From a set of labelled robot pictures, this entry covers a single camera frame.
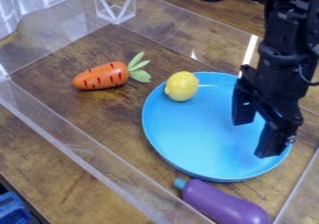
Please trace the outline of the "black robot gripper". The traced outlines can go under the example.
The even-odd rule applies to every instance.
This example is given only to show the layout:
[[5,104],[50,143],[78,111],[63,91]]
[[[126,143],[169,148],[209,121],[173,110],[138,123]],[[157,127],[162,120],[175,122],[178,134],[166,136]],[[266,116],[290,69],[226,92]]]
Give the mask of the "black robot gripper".
[[300,100],[306,96],[318,58],[313,53],[284,55],[260,44],[260,63],[241,66],[242,77],[233,95],[233,122],[254,122],[256,112],[266,120],[254,155],[280,156],[296,142],[297,125],[304,124]]

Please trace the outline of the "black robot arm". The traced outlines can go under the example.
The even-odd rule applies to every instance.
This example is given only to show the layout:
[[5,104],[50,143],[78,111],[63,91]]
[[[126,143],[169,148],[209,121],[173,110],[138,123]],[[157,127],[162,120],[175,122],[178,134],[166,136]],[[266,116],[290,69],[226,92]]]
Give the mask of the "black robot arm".
[[304,116],[300,100],[319,86],[319,0],[264,0],[266,34],[258,66],[241,66],[233,97],[233,121],[266,120],[254,155],[278,156],[294,144]]

